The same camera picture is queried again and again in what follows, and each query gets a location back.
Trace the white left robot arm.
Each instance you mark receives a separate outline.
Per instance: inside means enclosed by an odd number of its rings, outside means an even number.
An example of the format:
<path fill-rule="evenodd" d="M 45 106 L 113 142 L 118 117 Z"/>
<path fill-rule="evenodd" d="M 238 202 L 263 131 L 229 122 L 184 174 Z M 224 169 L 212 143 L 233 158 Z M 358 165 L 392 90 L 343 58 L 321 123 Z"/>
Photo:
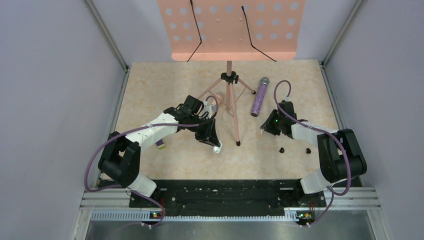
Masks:
<path fill-rule="evenodd" d="M 211 146 L 218 154 L 223 146 L 216 132 L 216 115 L 221 101 L 221 97 L 214 95 L 204 101 L 188 95 L 184 103 L 165 109 L 139 128 L 111 133 L 94 153 L 94 156 L 101 155 L 98 169 L 118 186 L 141 194 L 141 200 L 147 206 L 156 206 L 161 194 L 156 190 L 157 184 L 140 171 L 143 151 L 167 136 L 189 130 L 198 142 Z"/>

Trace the white earbud charging case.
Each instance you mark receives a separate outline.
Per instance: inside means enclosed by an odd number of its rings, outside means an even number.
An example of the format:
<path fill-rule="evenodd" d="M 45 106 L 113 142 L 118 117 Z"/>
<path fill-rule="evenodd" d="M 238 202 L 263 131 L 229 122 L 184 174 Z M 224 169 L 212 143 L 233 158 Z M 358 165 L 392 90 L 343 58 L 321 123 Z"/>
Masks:
<path fill-rule="evenodd" d="M 222 144 L 222 142 L 220 142 L 219 146 L 214 146 L 212 150 L 215 154 L 219 154 L 222 150 L 222 147 L 223 147 L 223 144 Z"/>

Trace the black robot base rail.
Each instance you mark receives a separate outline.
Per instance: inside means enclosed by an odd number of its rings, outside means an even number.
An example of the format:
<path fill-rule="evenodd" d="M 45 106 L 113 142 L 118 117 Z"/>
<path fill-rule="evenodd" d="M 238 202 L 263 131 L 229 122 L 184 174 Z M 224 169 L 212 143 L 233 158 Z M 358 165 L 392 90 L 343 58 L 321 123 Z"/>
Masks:
<path fill-rule="evenodd" d="M 312 223 L 315 210 L 326 208 L 323 191 L 304 194 L 295 179 L 156 180 L 157 188 L 144 199 L 130 194 L 130 208 L 164 208 L 165 216 L 209 219 L 268 219 L 288 216 L 299 225 Z"/>

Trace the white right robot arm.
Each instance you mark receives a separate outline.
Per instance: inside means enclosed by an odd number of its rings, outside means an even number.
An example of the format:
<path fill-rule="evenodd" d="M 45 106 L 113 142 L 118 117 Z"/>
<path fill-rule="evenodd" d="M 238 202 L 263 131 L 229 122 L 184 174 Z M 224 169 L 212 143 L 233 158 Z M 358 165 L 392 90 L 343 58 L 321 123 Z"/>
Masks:
<path fill-rule="evenodd" d="M 367 171 L 367 163 L 353 130 L 329 129 L 298 119 L 290 101 L 278 103 L 277 109 L 271 112 L 260 129 L 274 136 L 283 134 L 293 140 L 304 141 L 318 149 L 319 169 L 299 179 L 298 189 L 293 192 L 293 200 L 299 206 L 307 206 L 315 193 L 331 190 L 341 182 L 346 183 L 345 190 L 334 194 L 347 194 L 352 179 Z"/>

